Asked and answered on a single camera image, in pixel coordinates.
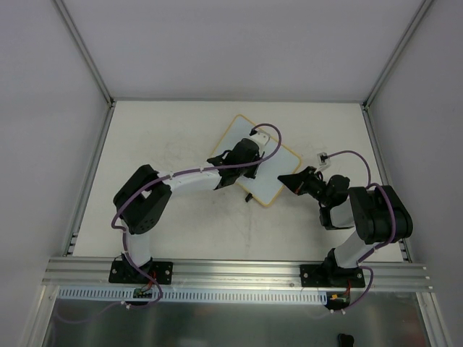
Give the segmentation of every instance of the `white table surface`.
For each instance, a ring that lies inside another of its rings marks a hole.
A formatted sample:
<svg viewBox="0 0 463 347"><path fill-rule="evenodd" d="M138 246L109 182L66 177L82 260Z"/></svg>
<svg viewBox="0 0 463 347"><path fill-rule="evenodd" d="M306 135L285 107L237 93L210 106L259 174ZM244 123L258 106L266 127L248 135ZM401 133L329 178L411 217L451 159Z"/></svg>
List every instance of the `white table surface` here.
<svg viewBox="0 0 463 347"><path fill-rule="evenodd" d="M155 170L198 167L209 158L237 114L275 124L283 143L302 156L300 170L317 166L317 153L356 150L380 182L360 106L340 103L253 103L119 101L114 111L74 256L115 257L122 236L110 227L114 195L143 164ZM364 186L367 174L353 155L332 158L324 171L348 176L351 187ZM151 231L154 257L216 260L322 260L352 230L327 231L318 204L308 194L284 189L272 206L245 202L246 192L231 186L169 201ZM399 245L374 254L371 261L401 262Z"/></svg>

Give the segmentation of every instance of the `white wall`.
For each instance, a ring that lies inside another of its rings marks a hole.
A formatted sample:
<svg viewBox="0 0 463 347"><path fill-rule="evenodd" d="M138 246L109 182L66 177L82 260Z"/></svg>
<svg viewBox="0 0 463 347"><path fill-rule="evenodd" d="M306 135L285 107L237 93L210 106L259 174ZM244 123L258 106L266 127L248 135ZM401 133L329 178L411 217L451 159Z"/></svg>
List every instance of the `white wall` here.
<svg viewBox="0 0 463 347"><path fill-rule="evenodd" d="M114 97L361 101L422 0L66 0Z"/></svg>
<svg viewBox="0 0 463 347"><path fill-rule="evenodd" d="M433 277L463 346L463 2L438 0L373 103L387 169L415 224L417 261Z"/></svg>
<svg viewBox="0 0 463 347"><path fill-rule="evenodd" d="M66 235L105 104L49 0L0 3L0 345Z"/></svg>

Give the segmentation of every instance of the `wall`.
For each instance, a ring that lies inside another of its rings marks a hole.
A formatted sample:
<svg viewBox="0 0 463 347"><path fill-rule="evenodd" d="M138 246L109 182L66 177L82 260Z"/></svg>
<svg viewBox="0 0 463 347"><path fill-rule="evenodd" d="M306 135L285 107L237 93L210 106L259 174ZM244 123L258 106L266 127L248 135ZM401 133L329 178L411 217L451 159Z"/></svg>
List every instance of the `wall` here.
<svg viewBox="0 0 463 347"><path fill-rule="evenodd" d="M0 345L58 254L105 104L51 1L0 3Z"/></svg>
<svg viewBox="0 0 463 347"><path fill-rule="evenodd" d="M114 97L361 101L422 0L66 0Z"/></svg>
<svg viewBox="0 0 463 347"><path fill-rule="evenodd" d="M415 260L428 265L455 346L463 346L462 17L463 2L436 1L372 112L387 169L414 218Z"/></svg>

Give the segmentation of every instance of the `white tabletop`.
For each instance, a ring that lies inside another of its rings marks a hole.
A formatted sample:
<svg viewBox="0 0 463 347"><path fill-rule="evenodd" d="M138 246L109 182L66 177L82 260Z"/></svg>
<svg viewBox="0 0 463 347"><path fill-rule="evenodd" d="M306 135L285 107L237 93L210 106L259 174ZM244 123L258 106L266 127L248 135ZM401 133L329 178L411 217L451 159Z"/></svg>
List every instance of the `white tabletop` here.
<svg viewBox="0 0 463 347"><path fill-rule="evenodd" d="M300 170L317 166L317 153L356 150L380 182L360 106L340 103L253 103L119 101L90 193L74 256L115 257L122 249L111 229L114 195L143 164L157 171L204 165L237 114L255 123L275 124L283 143L302 156ZM332 158L324 171L348 176L351 187L365 186L362 161L353 155ZM246 192L231 186L169 201L151 231L153 257L216 260L322 260L352 230L327 231L318 204L309 195L284 189L272 206L245 202ZM397 244L371 261L401 262Z"/></svg>

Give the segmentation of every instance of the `gray floor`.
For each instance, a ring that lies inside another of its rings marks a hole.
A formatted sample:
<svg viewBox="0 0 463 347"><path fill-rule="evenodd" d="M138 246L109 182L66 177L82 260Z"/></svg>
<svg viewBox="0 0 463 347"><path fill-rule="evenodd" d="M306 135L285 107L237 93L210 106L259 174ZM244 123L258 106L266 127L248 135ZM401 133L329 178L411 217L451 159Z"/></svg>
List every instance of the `gray floor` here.
<svg viewBox="0 0 463 347"><path fill-rule="evenodd" d="M82 319L108 303L61 300L59 312ZM414 294L370 293L346 315L324 307L270 304L160 303L127 312L114 307L83 325L52 323L48 347L93 346L338 346L353 335L356 347L429 346Z"/></svg>

